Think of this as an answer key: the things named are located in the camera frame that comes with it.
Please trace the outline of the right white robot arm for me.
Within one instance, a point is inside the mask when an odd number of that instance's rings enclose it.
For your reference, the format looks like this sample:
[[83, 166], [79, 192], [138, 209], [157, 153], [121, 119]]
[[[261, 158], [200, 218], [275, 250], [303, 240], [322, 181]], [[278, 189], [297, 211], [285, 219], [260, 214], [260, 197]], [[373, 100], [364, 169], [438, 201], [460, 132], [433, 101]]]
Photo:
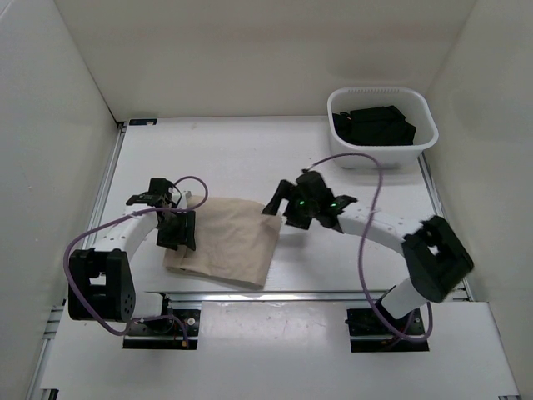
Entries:
[[284, 200], [282, 216], [289, 226], [307, 230], [316, 220], [324, 228], [368, 239], [404, 258], [409, 277], [375, 302], [374, 323], [384, 333], [395, 332], [414, 309], [443, 302], [474, 268], [443, 217], [411, 221], [365, 207], [355, 197], [336, 196], [316, 171], [306, 170], [294, 183], [281, 180], [262, 212], [278, 214]]

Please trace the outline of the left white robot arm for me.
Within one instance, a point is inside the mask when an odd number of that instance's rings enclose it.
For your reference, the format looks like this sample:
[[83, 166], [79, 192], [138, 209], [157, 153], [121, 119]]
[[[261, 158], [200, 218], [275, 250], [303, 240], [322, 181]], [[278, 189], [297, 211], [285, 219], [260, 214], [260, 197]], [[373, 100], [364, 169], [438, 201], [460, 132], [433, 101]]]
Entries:
[[88, 249], [69, 255], [68, 314], [73, 320], [102, 319], [128, 323], [144, 319], [155, 333], [166, 333], [175, 322], [160, 293], [134, 288], [130, 262], [147, 236], [156, 232], [156, 245], [194, 251], [196, 212], [191, 194], [160, 177], [145, 192], [132, 195], [123, 215]]

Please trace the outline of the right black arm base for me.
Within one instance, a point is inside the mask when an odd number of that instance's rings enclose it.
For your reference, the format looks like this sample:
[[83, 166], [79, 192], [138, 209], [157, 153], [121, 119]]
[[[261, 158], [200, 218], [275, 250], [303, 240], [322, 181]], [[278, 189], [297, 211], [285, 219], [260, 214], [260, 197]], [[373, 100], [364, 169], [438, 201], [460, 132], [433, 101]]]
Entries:
[[345, 324], [352, 353], [418, 353], [430, 350], [427, 341], [418, 343], [397, 338], [370, 308], [348, 308]]

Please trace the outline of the beige trousers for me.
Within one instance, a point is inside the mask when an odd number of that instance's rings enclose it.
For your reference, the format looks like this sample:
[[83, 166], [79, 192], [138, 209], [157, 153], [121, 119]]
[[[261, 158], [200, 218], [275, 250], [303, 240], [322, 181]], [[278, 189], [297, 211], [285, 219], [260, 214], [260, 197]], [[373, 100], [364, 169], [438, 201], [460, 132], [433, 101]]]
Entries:
[[280, 215], [266, 215], [264, 207], [233, 197], [207, 199], [196, 209], [196, 249], [166, 250], [163, 267], [262, 288], [282, 224]]

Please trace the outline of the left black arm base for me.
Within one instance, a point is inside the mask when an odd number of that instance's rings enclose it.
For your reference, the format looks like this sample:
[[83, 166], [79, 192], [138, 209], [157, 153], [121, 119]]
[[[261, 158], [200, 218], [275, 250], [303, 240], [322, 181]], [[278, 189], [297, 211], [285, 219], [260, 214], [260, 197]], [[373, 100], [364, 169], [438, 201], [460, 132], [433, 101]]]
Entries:
[[179, 319], [138, 322], [122, 340], [124, 349], [135, 350], [196, 350], [201, 326], [201, 306], [170, 302], [165, 310]]

